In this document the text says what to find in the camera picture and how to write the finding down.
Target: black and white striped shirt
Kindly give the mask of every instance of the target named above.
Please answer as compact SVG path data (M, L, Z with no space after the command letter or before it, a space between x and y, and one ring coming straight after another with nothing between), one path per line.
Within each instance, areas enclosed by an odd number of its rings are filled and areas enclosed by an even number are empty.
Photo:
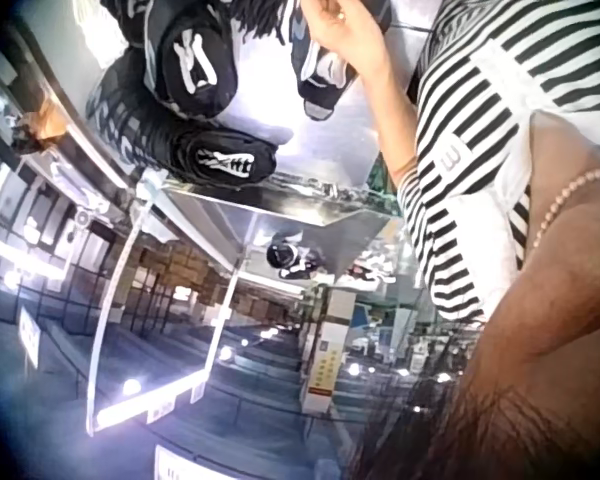
M485 311L457 224L442 203L493 184L520 128L502 91L473 61L488 42L558 108L600 111L600 1L443 1L418 65L418 166L400 182L398 200L422 278L449 320L484 317ZM507 212L518 269L529 195L527 187Z

